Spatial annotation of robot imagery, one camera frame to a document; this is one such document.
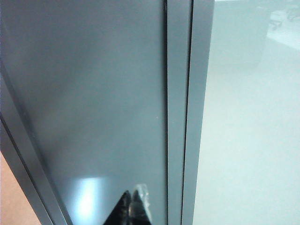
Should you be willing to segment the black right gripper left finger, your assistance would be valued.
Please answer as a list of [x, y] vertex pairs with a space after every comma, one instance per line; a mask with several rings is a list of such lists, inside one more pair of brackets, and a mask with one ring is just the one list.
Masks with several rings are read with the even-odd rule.
[[131, 194], [127, 190], [123, 193], [112, 212], [106, 219], [106, 225], [128, 225], [130, 203]]

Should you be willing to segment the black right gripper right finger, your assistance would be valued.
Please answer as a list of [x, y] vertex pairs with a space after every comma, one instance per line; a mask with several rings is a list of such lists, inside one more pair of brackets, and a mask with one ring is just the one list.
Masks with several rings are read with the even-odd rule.
[[146, 184], [135, 186], [130, 203], [130, 220], [132, 225], [151, 225], [149, 192]]

